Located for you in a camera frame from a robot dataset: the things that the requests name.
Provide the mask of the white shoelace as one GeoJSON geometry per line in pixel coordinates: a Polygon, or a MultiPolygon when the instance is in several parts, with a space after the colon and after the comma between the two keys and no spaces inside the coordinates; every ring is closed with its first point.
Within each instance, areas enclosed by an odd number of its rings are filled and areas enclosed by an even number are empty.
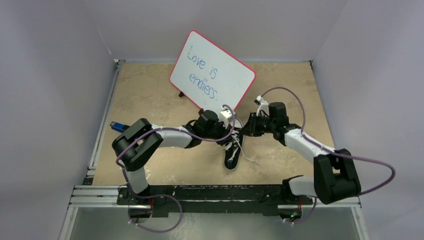
{"type": "Polygon", "coordinates": [[[218,148],[210,155],[213,155],[221,150],[225,151],[223,166],[228,171],[234,171],[237,168],[240,156],[242,156],[247,161],[250,161],[262,167],[256,160],[250,159],[245,155],[243,150],[243,142],[244,136],[240,134],[240,128],[236,128],[232,131],[231,135],[224,141],[222,147],[218,148]]]}

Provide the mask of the black canvas sneaker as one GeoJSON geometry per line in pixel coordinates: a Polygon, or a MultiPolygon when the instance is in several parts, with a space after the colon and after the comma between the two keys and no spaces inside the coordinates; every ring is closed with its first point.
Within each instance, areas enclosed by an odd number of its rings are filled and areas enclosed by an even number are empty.
{"type": "Polygon", "coordinates": [[[225,156],[223,166],[228,171],[234,171],[239,163],[240,154],[242,153],[242,145],[244,135],[240,133],[243,123],[240,119],[236,119],[234,130],[231,133],[231,139],[225,145],[225,156]]]}

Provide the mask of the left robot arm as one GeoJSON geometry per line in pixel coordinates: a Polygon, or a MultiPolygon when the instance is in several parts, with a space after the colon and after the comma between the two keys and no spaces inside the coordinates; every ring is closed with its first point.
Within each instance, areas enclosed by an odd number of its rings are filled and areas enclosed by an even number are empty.
{"type": "Polygon", "coordinates": [[[230,139],[236,126],[232,110],[225,109],[219,114],[205,110],[198,119],[180,127],[165,127],[140,118],[121,133],[111,144],[127,186],[129,197],[138,205],[149,199],[149,183],[145,165],[159,148],[176,147],[191,149],[202,142],[222,145],[230,139]]]}

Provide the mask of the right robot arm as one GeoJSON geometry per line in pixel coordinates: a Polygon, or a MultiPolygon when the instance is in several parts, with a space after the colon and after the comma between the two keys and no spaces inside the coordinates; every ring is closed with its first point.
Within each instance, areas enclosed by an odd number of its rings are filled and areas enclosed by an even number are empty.
{"type": "Polygon", "coordinates": [[[312,177],[298,175],[282,181],[280,196],[284,202],[292,204],[300,196],[308,196],[331,204],[361,193],[356,167],[347,149],[336,150],[313,144],[301,126],[290,123],[284,103],[272,102],[267,108],[267,111],[252,112],[241,134],[247,137],[272,134],[276,141],[313,165],[312,177]]]}

